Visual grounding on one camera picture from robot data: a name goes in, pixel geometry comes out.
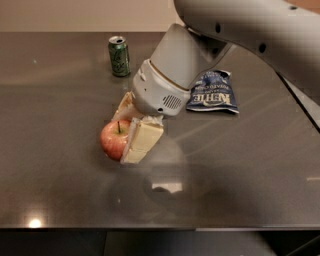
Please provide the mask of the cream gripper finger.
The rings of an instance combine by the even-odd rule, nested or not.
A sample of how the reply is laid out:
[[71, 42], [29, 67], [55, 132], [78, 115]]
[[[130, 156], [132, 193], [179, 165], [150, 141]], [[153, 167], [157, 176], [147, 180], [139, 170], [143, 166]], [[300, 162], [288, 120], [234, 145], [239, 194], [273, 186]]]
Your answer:
[[133, 104], [133, 95], [131, 92], [127, 92], [120, 104], [118, 105], [117, 110], [115, 111], [112, 121], [119, 120], [128, 120], [131, 121], [133, 118], [141, 119], [143, 114], [138, 111], [136, 106]]
[[133, 118], [121, 164], [138, 164], [154, 147], [164, 132], [163, 116]]

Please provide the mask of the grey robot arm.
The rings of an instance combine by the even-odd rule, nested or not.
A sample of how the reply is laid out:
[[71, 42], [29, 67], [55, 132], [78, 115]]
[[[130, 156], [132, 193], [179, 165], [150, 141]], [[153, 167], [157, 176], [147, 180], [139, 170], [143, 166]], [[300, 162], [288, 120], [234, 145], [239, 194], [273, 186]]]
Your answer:
[[114, 118], [130, 124], [121, 163], [138, 163], [177, 115], [196, 77], [233, 45], [260, 57], [314, 102], [320, 99], [320, 15], [285, 0], [174, 0], [173, 24], [133, 78]]

